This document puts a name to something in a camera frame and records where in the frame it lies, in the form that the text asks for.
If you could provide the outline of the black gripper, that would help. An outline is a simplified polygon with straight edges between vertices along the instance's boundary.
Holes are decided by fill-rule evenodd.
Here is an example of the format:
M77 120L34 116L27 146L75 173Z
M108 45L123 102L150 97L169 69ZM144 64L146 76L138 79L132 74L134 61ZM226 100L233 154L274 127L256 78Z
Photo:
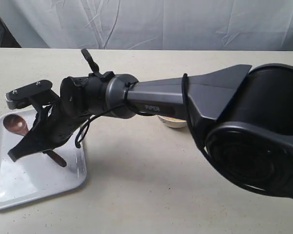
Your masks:
M32 128L8 151L13 161L63 146L90 118L84 103L84 80L85 77L63 79L59 95L52 90L52 82L45 79L5 94L9 109L23 109L32 105L37 111Z

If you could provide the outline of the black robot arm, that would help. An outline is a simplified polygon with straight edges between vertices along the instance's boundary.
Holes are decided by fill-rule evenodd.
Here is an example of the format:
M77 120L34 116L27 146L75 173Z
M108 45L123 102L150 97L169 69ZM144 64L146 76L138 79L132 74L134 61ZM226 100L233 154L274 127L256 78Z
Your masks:
M30 131L8 152L13 161L64 145L80 147L98 117L185 120L211 166L252 193L293 199L293 66L239 64L209 74L140 82L129 74L67 77L60 93L41 80L5 95L9 109L33 106Z

